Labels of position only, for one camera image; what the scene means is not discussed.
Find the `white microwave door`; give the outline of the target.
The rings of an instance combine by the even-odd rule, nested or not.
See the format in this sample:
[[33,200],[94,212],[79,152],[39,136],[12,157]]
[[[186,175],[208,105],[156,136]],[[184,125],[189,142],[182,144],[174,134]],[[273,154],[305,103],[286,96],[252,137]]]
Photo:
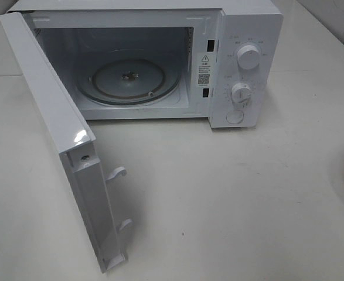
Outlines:
[[29,26],[19,12],[0,16],[16,61],[32,93],[40,117],[59,155],[90,242],[103,273],[126,260],[124,233],[131,220],[116,224],[107,183],[126,169],[105,177],[96,152],[95,135],[72,100]]

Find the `white warning label sticker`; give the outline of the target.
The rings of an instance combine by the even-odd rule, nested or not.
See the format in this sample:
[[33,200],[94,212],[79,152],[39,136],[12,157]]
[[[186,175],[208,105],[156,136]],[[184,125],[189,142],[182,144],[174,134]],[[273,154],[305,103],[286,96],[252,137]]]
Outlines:
[[211,76],[214,66],[213,52],[201,52],[197,54],[196,59],[196,73],[197,73],[197,86],[208,87],[210,86]]

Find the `white microwave oven body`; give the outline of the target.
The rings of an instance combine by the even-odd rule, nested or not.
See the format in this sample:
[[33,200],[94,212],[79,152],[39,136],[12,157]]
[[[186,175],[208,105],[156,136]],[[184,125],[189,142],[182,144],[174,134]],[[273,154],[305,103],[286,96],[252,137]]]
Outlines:
[[[18,1],[19,12],[86,120],[206,118],[212,128],[257,123],[283,16],[271,1]],[[260,63],[244,70],[237,51],[259,47]],[[196,59],[213,52],[210,86],[197,86]],[[106,105],[77,87],[86,67],[121,59],[170,60],[181,70],[168,95],[138,105]],[[231,100],[231,88],[247,83],[251,98]],[[240,124],[226,121],[240,109]]]

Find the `white upper power knob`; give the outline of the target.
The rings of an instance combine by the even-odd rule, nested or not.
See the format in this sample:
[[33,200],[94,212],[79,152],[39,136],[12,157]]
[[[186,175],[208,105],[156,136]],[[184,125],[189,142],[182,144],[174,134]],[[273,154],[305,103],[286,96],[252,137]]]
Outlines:
[[253,43],[248,43],[240,47],[237,51],[237,62],[240,68],[251,70],[260,63],[260,49]]

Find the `glass microwave turntable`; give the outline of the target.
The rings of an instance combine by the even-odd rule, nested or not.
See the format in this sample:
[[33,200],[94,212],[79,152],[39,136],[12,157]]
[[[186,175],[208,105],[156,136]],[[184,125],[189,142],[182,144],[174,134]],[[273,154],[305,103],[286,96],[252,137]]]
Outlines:
[[170,60],[121,59],[86,67],[76,78],[89,99],[106,105],[138,105],[170,94],[182,73]]

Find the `white timer knob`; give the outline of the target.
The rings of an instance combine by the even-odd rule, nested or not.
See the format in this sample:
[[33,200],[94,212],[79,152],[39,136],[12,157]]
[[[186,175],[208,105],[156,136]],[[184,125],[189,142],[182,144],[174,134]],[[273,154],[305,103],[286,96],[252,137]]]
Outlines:
[[231,100],[235,104],[242,104],[251,98],[251,88],[247,83],[237,83],[231,88]]

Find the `white round door button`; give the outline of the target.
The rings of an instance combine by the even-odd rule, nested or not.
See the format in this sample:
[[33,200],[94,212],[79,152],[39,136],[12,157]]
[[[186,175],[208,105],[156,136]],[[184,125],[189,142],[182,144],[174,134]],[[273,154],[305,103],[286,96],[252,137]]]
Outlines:
[[240,109],[234,109],[227,113],[226,121],[230,124],[240,124],[244,119],[244,112]]

